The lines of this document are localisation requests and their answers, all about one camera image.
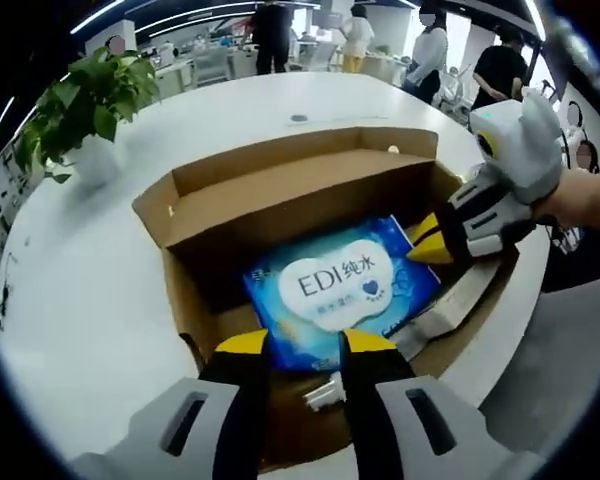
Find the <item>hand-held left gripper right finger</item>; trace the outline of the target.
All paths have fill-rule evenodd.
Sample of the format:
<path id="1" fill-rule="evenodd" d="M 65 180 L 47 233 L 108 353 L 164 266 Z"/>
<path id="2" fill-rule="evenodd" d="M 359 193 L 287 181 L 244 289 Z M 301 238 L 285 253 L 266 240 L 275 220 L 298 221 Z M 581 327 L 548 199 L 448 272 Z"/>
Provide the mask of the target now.
<path id="1" fill-rule="evenodd" d="M 362 479 L 514 479 L 525 458 L 497 442 L 483 414 L 418 376 L 384 337 L 339 334 L 345 416 Z"/>

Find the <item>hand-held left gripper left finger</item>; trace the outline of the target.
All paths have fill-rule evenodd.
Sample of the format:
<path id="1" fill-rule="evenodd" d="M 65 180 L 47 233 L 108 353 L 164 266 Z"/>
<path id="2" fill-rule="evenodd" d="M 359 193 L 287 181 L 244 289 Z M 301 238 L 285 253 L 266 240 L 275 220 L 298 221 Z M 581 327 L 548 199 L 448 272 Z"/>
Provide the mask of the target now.
<path id="1" fill-rule="evenodd" d="M 73 460 L 79 479 L 255 479 L 269 400 L 265 329 L 222 342 L 196 378 L 184 378 L 129 422 L 103 454 Z"/>

